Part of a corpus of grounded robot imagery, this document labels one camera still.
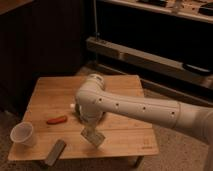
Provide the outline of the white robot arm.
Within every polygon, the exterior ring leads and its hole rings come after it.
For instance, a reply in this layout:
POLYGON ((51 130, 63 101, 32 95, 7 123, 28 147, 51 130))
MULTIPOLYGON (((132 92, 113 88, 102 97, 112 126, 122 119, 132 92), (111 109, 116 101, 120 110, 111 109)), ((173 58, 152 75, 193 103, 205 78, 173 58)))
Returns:
POLYGON ((104 90, 102 76, 90 74, 75 94, 75 110, 85 125, 81 135, 99 147, 105 137, 96 130, 104 112, 142 120, 184 133, 209 145, 204 171, 213 171, 213 108, 174 100, 118 95, 104 90))

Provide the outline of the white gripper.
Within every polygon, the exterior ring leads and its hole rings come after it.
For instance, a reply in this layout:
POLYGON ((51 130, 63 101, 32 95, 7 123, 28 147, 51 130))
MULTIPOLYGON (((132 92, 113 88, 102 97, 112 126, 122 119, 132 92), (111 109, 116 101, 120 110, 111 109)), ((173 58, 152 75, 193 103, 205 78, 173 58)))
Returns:
POLYGON ((93 127, 93 128, 95 128, 98 125, 101 118, 102 118, 101 112, 92 113, 92 114, 88 114, 88 113, 81 113, 80 114, 81 122, 85 126, 90 126, 90 127, 93 127))

